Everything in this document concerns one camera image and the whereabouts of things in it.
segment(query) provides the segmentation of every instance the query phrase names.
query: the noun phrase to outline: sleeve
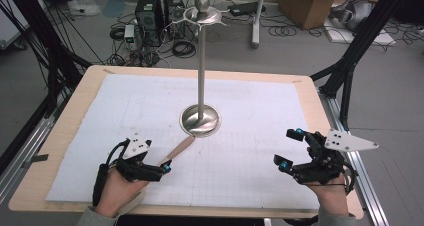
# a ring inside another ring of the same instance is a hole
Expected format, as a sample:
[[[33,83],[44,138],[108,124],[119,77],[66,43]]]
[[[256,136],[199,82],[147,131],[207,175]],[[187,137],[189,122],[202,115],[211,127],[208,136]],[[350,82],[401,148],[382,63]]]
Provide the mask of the sleeve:
[[[108,218],[94,212],[94,207],[88,207],[78,221],[77,226],[114,226],[117,221],[118,216]]]
[[[318,222],[314,226],[354,226],[355,215],[349,214],[346,216],[339,216],[327,213],[323,208],[319,208]]]

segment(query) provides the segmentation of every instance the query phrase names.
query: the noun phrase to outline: round base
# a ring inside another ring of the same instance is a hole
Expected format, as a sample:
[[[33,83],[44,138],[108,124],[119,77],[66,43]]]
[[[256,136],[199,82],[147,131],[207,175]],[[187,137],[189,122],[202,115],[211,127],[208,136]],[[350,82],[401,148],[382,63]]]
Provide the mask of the round base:
[[[203,106],[203,118],[199,119],[198,105],[186,108],[180,117],[180,125],[184,132],[196,137],[207,137],[214,134],[221,126],[221,116],[211,106]]]

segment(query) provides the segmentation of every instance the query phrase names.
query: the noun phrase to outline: metal ball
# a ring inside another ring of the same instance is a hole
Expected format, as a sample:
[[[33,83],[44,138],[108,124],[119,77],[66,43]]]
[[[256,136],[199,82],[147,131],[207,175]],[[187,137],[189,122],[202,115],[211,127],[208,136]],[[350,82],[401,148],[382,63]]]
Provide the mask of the metal ball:
[[[210,2],[209,0],[194,0],[194,5],[199,12],[205,13],[210,6]]]

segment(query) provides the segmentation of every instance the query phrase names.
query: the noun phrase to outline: wooden table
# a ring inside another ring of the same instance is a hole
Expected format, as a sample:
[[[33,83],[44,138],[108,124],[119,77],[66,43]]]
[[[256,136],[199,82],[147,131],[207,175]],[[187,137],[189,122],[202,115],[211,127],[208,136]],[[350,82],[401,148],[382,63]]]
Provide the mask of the wooden table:
[[[38,155],[48,154],[47,161],[32,164],[14,196],[9,208],[16,211],[83,212],[88,203],[58,203],[46,201],[50,187],[56,177],[62,158],[70,145],[84,115],[90,107],[108,74],[132,74],[145,76],[196,78],[195,70],[129,68],[114,66],[92,66],[85,73],[78,88],[66,105],[49,137]],[[330,128],[323,106],[312,80],[307,76],[275,75],[238,72],[207,71],[208,79],[251,80],[291,83],[296,87],[309,131],[327,132]],[[350,212],[363,217],[357,193],[348,196]],[[255,218],[305,218],[317,214],[316,210],[249,209],[219,207],[181,207],[140,205],[132,213],[146,215],[219,216]]]

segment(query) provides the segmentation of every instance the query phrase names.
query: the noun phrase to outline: floor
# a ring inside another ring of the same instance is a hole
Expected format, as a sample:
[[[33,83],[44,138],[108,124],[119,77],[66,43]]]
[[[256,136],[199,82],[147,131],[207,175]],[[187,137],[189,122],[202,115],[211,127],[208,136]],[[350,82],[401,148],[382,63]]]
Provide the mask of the floor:
[[[110,26],[118,17],[134,11],[134,0],[95,0],[101,12],[96,16],[75,17],[72,24],[91,45],[101,61],[112,53]],[[215,7],[226,9],[228,2],[217,0]],[[285,20],[275,4],[267,4],[264,19]],[[263,20],[260,46],[250,47],[251,19],[224,19],[229,26],[213,26],[207,31],[208,70],[312,75],[343,55],[347,44],[330,43],[325,33],[314,37],[308,31],[287,27],[293,36],[273,36],[281,25]],[[75,52],[91,62],[99,59],[81,40],[69,23],[63,24]],[[389,31],[393,38],[402,32]],[[361,153],[368,174],[390,225],[422,225],[424,221],[424,175],[419,162],[424,157],[424,41],[413,44],[398,40],[387,48],[372,46],[355,71],[349,111],[349,125],[355,136],[378,142],[378,150]],[[123,55],[128,52],[121,48]],[[197,57],[168,57],[154,67],[196,69]],[[316,86],[325,81],[319,80]],[[0,153],[10,144],[47,91],[38,64],[30,49],[8,49],[0,54]],[[79,213],[20,213],[7,208],[10,195],[0,206],[2,225],[75,225]],[[285,225],[273,220],[273,225]],[[372,225],[369,217],[357,225]]]

